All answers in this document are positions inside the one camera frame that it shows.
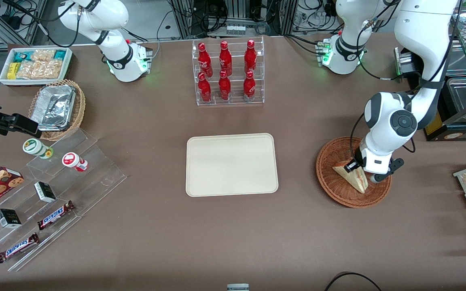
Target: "brown wicker basket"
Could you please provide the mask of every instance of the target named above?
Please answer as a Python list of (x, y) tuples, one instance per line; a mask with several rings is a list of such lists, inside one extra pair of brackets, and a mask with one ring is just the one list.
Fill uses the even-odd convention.
[[(352, 146), (357, 148), (361, 139), (353, 138)], [(329, 141), (320, 151), (316, 160), (316, 174), (321, 186), (332, 199), (342, 205), (352, 208), (374, 206), (379, 203), (390, 191), (392, 177), (389, 176), (380, 183), (370, 181), (371, 174), (366, 173), (368, 189), (359, 193), (344, 178), (332, 169), (338, 162), (351, 160), (350, 137), (340, 137)]]
[[(84, 92), (82, 92), (79, 85), (70, 80), (62, 80), (62, 81), (57, 81), (57, 82), (48, 84), (46, 86), (60, 86), (60, 85), (70, 85), (76, 89), (75, 104), (73, 107), (73, 113), (71, 117), (71, 125), (66, 131), (43, 131), (41, 135), (41, 139), (57, 141), (63, 136), (74, 133), (80, 127), (80, 124), (82, 123), (82, 119), (84, 118), (85, 97), (84, 97)], [(39, 97), (39, 92), (35, 94), (35, 98), (32, 101), (30, 110), (28, 110), (28, 118), (32, 117), (32, 113), (34, 112), (34, 108), (35, 108), (35, 102), (37, 102), (37, 97)]]

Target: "coca-cola bottle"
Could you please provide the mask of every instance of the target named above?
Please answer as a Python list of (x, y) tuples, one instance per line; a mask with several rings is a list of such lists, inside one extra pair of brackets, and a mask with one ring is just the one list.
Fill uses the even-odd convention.
[(253, 71), (250, 70), (246, 73), (246, 79), (244, 80), (244, 100), (246, 102), (251, 102), (255, 99), (255, 86)]
[(218, 87), (220, 89), (220, 97), (224, 101), (229, 101), (231, 98), (231, 82), (228, 79), (226, 70), (220, 71), (220, 80), (218, 81)]
[(206, 74), (207, 78), (213, 76), (213, 69), (211, 68), (211, 57), (210, 54), (206, 51), (206, 45), (204, 43), (199, 43), (199, 67), (201, 71)]
[(204, 72), (199, 72), (199, 83), (197, 87), (199, 88), (199, 94), (201, 96), (202, 102), (210, 103), (211, 102), (211, 87), (210, 83), (206, 80), (206, 75)]
[(218, 56), (220, 60), (220, 69), (225, 70), (228, 76), (233, 74), (233, 62), (231, 61), (231, 52), (228, 49), (228, 42), (220, 42), (220, 55)]
[(244, 70), (245, 72), (254, 71), (256, 69), (256, 51), (255, 51), (255, 41), (250, 39), (248, 40), (248, 49), (244, 55)]

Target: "acrylic display stand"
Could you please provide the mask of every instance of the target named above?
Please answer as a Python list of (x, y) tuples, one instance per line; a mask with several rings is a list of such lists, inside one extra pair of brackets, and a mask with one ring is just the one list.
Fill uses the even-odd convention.
[[(81, 129), (62, 138), (51, 147), (54, 150), (53, 156), (47, 160), (39, 157), (31, 160), (26, 167), (19, 170), (25, 181), (0, 199), (0, 208), (15, 210), (22, 223), (14, 230), (2, 228), (0, 225), (0, 252), (27, 239), (34, 232), (39, 235), (40, 240), (38, 245), (26, 248), (4, 262), (2, 265), (5, 265), (8, 271), (21, 269), (126, 178), (118, 166), (102, 153), (96, 145), (96, 140)], [(88, 169), (78, 172), (64, 167), (61, 159), (67, 152), (78, 153), (87, 160)], [(57, 200), (53, 203), (39, 200), (34, 188), (37, 181), (50, 184)], [(76, 208), (39, 231), (37, 222), (61, 208), (69, 200)]]
[[(256, 69), (253, 78), (256, 82), (255, 86), (255, 99), (252, 102), (244, 101), (244, 80), (246, 79), (246, 72), (244, 71), (244, 54), (246, 53), (248, 40), (255, 41), (256, 50)], [(252, 38), (228, 38), (228, 47), (231, 52), (233, 61), (233, 74), (229, 76), (231, 81), (231, 98), (229, 101), (224, 101), (220, 98), (218, 89), (218, 81), (220, 79), (220, 63), (218, 56), (220, 55), (220, 43), (216, 39), (200, 39), (192, 42), (192, 63), (194, 68), (194, 83), (195, 83), (195, 96), (197, 105), (250, 105), (260, 104), (265, 101), (265, 88), (264, 88), (264, 39), (263, 37)], [(211, 57), (211, 67), (213, 69), (213, 76), (208, 78), (211, 85), (211, 102), (204, 103), (199, 94), (197, 86), (199, 79), (197, 74), (200, 72), (199, 67), (199, 50), (197, 45), (203, 42), (206, 45), (206, 50)]]

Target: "white bottle with green cap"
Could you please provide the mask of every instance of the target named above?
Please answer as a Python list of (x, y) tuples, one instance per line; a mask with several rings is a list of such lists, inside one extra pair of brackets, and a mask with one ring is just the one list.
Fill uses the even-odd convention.
[(23, 151), (40, 158), (50, 158), (53, 155), (53, 149), (44, 145), (37, 138), (26, 140), (23, 144)]

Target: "white robotic arm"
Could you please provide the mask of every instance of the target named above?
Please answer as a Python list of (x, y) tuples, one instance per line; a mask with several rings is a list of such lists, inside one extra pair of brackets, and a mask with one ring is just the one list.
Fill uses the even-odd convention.
[(76, 0), (61, 2), (59, 15), (72, 3), (61, 22), (98, 45), (107, 58), (111, 73), (122, 82), (131, 82), (150, 72), (152, 52), (127, 43), (118, 29), (126, 26), (129, 14), (119, 0)]
[(388, 19), (395, 5), (400, 9), (402, 2), (400, 0), (338, 0), (335, 3), (335, 11), (342, 18), (344, 28), (341, 35), (333, 35), (323, 40), (322, 53), (325, 53), (325, 56), (322, 57), (322, 66), (337, 74), (353, 72), (359, 62), (358, 55), (361, 54), (372, 33), (371, 24), (377, 20), (376, 17)]
[(424, 61), (422, 88), (416, 95), (380, 92), (366, 103), (364, 120), (370, 132), (355, 152), (365, 171), (377, 174), (377, 182), (394, 172), (392, 153), (408, 142), (418, 129), (434, 118), (445, 53), (450, 44), (448, 26), (458, 0), (402, 0), (395, 36), (405, 48)]

